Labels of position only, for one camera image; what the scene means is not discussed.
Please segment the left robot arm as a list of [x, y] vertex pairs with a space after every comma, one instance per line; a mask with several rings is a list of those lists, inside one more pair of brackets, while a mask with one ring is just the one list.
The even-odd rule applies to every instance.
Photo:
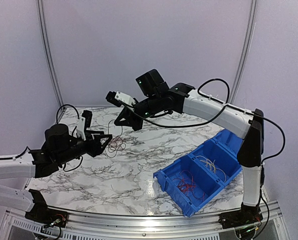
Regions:
[[[0, 180], [48, 177], [71, 160], [84, 155], [101, 155], [111, 139], [111, 134], [85, 129], [78, 137], [74, 137], [69, 134], [67, 125], [55, 124], [45, 131], [45, 142], [41, 149], [0, 157]], [[34, 189], [18, 190], [0, 185], [0, 206], [32, 213], [42, 223], [52, 218], [44, 197]]]

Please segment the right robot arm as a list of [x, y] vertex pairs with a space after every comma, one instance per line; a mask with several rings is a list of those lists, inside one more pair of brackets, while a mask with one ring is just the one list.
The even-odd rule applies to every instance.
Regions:
[[203, 119], [203, 125], [214, 123], [242, 139], [237, 160], [243, 172], [243, 200], [236, 219], [247, 224], [260, 213], [261, 174], [263, 154], [263, 112], [250, 111], [231, 105], [185, 83], [169, 87], [158, 70], [153, 69], [136, 82], [146, 97], [142, 101], [120, 91], [107, 94], [107, 101], [123, 110], [115, 120], [115, 125], [140, 130], [143, 122], [158, 118], [161, 112], [177, 112]]

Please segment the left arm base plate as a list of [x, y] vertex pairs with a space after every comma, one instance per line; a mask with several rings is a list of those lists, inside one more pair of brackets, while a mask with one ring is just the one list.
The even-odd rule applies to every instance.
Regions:
[[37, 208], [25, 213], [25, 218], [42, 223], [47, 227], [65, 227], [68, 220], [68, 213], [66, 211]]

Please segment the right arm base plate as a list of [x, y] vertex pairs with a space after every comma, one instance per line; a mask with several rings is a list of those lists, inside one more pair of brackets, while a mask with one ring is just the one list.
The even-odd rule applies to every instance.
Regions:
[[221, 213], [218, 222], [223, 229], [235, 228], [263, 220], [263, 216], [259, 210], [235, 210]]

